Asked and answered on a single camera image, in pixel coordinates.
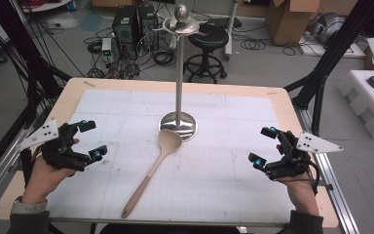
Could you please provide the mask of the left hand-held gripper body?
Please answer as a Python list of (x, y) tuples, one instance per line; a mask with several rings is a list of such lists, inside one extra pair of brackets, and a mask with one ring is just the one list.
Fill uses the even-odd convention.
[(75, 144), (74, 136), (80, 132), (78, 123), (64, 123), (59, 127), (56, 118), (52, 118), (19, 143), (17, 150), (21, 152), (38, 144), (48, 164), (82, 172), (92, 161), (88, 154), (74, 152), (72, 149)]

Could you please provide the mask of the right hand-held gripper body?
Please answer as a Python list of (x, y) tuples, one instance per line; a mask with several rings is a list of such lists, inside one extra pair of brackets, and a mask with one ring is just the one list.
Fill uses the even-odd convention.
[(303, 131), (295, 136), (291, 131), (278, 130), (282, 158), (265, 166), (265, 174), (270, 180), (298, 176), (307, 172), (312, 165), (310, 153), (337, 152), (343, 147), (323, 138)]

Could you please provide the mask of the beige spoon with wooden handle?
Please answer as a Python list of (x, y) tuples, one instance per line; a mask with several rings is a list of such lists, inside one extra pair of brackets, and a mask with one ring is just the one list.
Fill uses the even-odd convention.
[(145, 188), (147, 187), (150, 179), (153, 177), (154, 173), (157, 171), (163, 160), (171, 153), (175, 152), (182, 144), (182, 138), (174, 131), (161, 130), (158, 135), (159, 145), (161, 148), (161, 153), (151, 170), (138, 185), (136, 190), (133, 192), (125, 207), (122, 210), (121, 218), (127, 218), (133, 209), (135, 208), (138, 200), (142, 196)]

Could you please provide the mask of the person's left hand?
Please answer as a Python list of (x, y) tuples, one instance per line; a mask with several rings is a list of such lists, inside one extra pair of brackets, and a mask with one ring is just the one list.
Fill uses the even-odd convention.
[(46, 201), (47, 196), (52, 193), (60, 183), (67, 177), (73, 176), (72, 169), (55, 169), (49, 165), (39, 154), (35, 159), (32, 173), (26, 188), (21, 195), (24, 204), (40, 204)]

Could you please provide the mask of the person's right hand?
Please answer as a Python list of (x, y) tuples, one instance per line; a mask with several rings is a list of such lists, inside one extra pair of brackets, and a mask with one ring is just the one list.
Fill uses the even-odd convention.
[(278, 182), (286, 186), (289, 199), (297, 212), (319, 216), (316, 195), (306, 173), (282, 177)]

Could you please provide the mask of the white grid mat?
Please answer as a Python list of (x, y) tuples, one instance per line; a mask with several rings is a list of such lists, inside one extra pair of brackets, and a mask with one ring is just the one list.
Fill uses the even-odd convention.
[[(52, 218), (119, 220), (129, 198), (160, 154), (158, 123), (174, 109), (171, 93), (87, 90), (71, 119), (93, 120), (75, 150), (100, 145), (102, 161), (64, 180), (49, 197)], [(262, 136), (277, 124), (267, 97), (186, 94), (183, 111), (198, 122), (196, 135), (158, 165), (130, 222), (211, 224), (285, 223), (292, 205), (285, 187), (255, 170), (255, 153), (269, 162), (280, 155)]]

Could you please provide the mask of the grey wristwatch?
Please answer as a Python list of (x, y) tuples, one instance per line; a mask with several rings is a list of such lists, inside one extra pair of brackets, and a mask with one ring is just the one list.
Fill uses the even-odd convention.
[(40, 203), (32, 203), (26, 204), (22, 201), (22, 197), (18, 196), (17, 199), (14, 201), (13, 206), (11, 208), (11, 214), (16, 215), (35, 215), (39, 213), (43, 213), (48, 205), (48, 200), (45, 199), (43, 202)]

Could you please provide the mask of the small white green device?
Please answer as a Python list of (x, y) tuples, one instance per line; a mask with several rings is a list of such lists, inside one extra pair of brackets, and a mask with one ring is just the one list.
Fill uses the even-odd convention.
[(112, 39), (111, 38), (102, 39), (101, 51), (105, 56), (112, 55)]

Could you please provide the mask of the white foam block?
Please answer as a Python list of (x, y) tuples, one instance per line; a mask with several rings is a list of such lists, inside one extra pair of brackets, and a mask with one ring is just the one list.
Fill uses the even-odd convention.
[(373, 76), (374, 70), (351, 70), (339, 83), (338, 90), (374, 138), (374, 88), (367, 82)]

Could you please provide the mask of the stainless steel utensil stand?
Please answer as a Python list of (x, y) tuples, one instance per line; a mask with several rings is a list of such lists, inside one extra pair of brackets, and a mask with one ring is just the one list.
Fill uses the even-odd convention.
[(176, 84), (175, 110), (160, 119), (158, 129), (174, 131), (183, 141), (192, 139), (198, 131), (197, 120), (191, 114), (182, 111), (184, 39), (199, 34), (200, 24), (200, 21), (189, 16), (189, 10), (185, 5), (179, 4), (175, 6), (174, 15), (165, 18), (159, 28), (159, 31), (166, 31), (172, 35), (172, 43), (176, 49)]

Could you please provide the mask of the black computer tower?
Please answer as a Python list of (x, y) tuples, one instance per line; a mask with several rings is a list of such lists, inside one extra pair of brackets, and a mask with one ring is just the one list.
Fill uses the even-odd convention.
[(159, 36), (156, 28), (158, 18), (153, 5), (142, 4), (138, 7), (141, 39), (146, 51), (159, 49)]
[(116, 40), (121, 45), (134, 45), (138, 35), (136, 7), (120, 6), (117, 9), (112, 28)]

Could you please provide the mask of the clear plastic bag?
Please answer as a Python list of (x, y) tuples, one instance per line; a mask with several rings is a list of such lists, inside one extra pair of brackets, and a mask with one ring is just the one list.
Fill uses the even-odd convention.
[(73, 29), (78, 26), (76, 19), (48, 19), (48, 28), (51, 29)]

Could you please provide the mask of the white stand pole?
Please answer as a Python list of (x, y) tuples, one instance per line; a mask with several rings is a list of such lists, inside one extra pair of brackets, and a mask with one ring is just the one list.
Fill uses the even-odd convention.
[(230, 15), (229, 15), (229, 23), (228, 23), (228, 27), (227, 27), (227, 33), (228, 33), (228, 36), (229, 36), (229, 41), (224, 47), (224, 58), (226, 60), (229, 60), (231, 58), (232, 54), (233, 54), (232, 31), (233, 31), (233, 27), (234, 27), (234, 21), (235, 21), (235, 18), (236, 18), (236, 12), (237, 12), (237, 9), (238, 9), (238, 6), (239, 6), (239, 2), (240, 2), (240, 0), (233, 0), (231, 12), (230, 12)]

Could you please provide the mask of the cardboard box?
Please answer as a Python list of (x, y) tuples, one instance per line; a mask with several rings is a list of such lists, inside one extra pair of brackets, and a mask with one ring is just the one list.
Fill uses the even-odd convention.
[(271, 41), (297, 44), (319, 4), (320, 0), (270, 0), (265, 24)]

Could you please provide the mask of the black round stool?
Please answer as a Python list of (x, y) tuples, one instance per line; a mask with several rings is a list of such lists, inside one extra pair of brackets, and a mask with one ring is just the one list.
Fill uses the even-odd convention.
[(200, 26), (198, 34), (190, 35), (188, 39), (202, 50), (199, 55), (187, 58), (183, 64), (183, 72), (190, 73), (188, 82), (192, 83), (194, 78), (210, 78), (216, 84), (217, 76), (226, 78), (227, 72), (222, 61), (212, 53), (227, 45), (228, 33), (220, 26), (206, 23)]

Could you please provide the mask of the grey round device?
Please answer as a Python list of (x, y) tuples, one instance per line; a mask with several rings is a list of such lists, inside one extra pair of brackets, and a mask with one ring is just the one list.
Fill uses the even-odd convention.
[(321, 44), (326, 44), (341, 29), (345, 20), (336, 13), (318, 13), (309, 20), (306, 30)]

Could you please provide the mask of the aluminium rail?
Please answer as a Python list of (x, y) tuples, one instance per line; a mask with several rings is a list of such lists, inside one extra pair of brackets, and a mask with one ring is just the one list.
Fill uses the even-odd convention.
[(31, 132), (30, 129), (20, 129), (9, 137), (7, 144), (0, 153), (0, 197), (2, 190), (7, 187), (6, 181), (11, 180), (19, 167), (19, 152), (17, 145), (21, 143)]
[[(310, 134), (318, 136), (319, 126), (315, 122), (315, 118), (309, 113), (309, 110), (298, 106), (294, 106), (294, 110), (299, 119), (301, 128)], [(328, 155), (325, 152), (320, 152), (314, 153), (313, 156), (319, 167), (322, 183), (333, 185), (334, 190), (332, 191), (324, 189), (330, 199), (333, 211), (338, 218), (338, 225), (341, 232), (343, 234), (360, 234), (337, 176), (333, 171)]]

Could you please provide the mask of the black metal frame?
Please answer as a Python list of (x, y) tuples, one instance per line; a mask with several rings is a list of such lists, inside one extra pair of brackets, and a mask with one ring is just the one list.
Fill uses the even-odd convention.
[(306, 115), (309, 103), (312, 99), (315, 100), (313, 116), (308, 129), (317, 137), (319, 136), (325, 83), (359, 32), (373, 16), (374, 0), (357, 0), (335, 39), (330, 43), (315, 68), (307, 76), (284, 87), (288, 93), (300, 89), (298, 95), (291, 99), (297, 113)]
[(56, 78), (69, 81), (71, 76), (43, 58), (10, 0), (0, 0), (0, 25), (24, 60), (24, 64), (17, 62), (11, 55), (11, 48), (0, 36), (1, 47), (10, 57), (19, 77), (27, 82), (27, 106), (23, 114), (25, 125), (29, 127), (39, 116), (38, 105), (43, 100), (55, 100), (60, 96), (62, 86)]

